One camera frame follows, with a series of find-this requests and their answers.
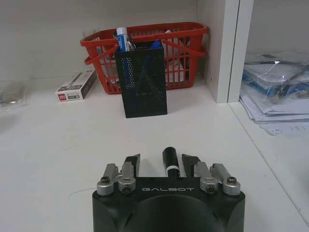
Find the white wall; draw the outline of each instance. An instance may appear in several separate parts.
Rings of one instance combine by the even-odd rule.
[[[309,0],[255,0],[248,53],[309,52]]]
[[[197,20],[210,29],[204,77],[214,97],[227,102],[239,0],[198,0]]]
[[[70,75],[85,69],[82,32],[196,21],[197,0],[4,0],[0,80]]]

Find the basket handle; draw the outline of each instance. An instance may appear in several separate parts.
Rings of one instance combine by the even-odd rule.
[[[187,48],[185,46],[181,46],[179,44],[176,44],[176,43],[173,43],[171,41],[167,41],[167,40],[161,40],[161,42],[163,44],[166,44],[166,45],[169,45],[169,46],[172,46],[172,47],[175,47],[175,48],[178,48],[184,52],[187,52],[187,53],[190,53],[191,55],[194,55],[194,56],[198,56],[198,57],[204,57],[206,55],[206,49],[202,46],[201,48],[201,51],[198,52],[198,51],[195,51],[195,50],[192,50],[190,48]]]
[[[85,64],[86,65],[89,65],[89,64],[92,64],[94,61],[98,60],[98,59],[101,59],[102,57],[105,57],[107,56],[108,54],[112,53],[112,52],[115,52],[117,49],[118,49],[119,45],[115,45],[113,48],[107,50],[106,52],[103,52],[102,54],[90,59],[90,57],[87,57],[85,59]]]

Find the plastic bag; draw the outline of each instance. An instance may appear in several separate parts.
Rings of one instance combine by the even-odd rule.
[[[308,65],[309,55],[302,53],[248,54],[242,81],[265,97],[305,97],[309,90]]]
[[[27,104],[26,86],[22,82],[0,81],[0,112],[7,112]]]

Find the black cylinder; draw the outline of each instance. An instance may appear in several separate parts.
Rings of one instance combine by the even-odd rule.
[[[163,151],[163,162],[168,177],[180,177],[176,149],[167,147]]]

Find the blue marker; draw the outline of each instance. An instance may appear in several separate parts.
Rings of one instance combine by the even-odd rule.
[[[128,42],[128,34],[126,28],[117,28],[117,39],[120,47],[120,51],[130,51],[130,45]]]

